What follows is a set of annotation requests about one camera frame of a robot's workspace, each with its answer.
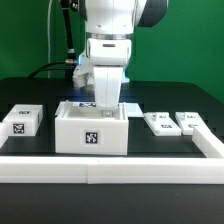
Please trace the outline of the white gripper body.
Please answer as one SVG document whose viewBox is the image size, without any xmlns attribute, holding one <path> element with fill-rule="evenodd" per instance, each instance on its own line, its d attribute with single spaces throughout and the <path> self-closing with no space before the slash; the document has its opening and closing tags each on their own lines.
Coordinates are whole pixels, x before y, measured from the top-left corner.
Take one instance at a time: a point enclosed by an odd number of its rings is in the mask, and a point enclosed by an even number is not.
<svg viewBox="0 0 224 224">
<path fill-rule="evenodd" d="M 118 106 L 123 73 L 131 56 L 131 41 L 87 40 L 87 57 L 92 66 L 96 106 L 115 110 Z"/>
</svg>

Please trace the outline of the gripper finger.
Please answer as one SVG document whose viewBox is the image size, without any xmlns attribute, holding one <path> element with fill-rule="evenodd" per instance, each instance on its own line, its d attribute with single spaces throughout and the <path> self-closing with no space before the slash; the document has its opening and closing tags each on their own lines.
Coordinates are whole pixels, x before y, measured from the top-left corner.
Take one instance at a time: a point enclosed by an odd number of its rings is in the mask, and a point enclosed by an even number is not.
<svg viewBox="0 0 224 224">
<path fill-rule="evenodd" d="M 113 111 L 112 110 L 109 110 L 109 109 L 102 110 L 102 115 L 104 117 L 112 117 L 113 116 Z"/>
</svg>

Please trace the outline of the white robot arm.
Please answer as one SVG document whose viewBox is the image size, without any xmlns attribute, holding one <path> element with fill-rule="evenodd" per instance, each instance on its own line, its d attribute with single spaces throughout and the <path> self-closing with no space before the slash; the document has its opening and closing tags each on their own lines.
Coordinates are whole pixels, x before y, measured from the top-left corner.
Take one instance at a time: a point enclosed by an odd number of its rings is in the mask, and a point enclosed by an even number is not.
<svg viewBox="0 0 224 224">
<path fill-rule="evenodd" d="M 122 79 L 132 54 L 137 27 L 153 27 L 165 16 L 169 0 L 59 0 L 67 35 L 68 59 L 74 62 L 73 83 L 94 86 L 98 110 L 117 109 Z M 85 48 L 76 55 L 69 12 L 85 20 Z"/>
</svg>

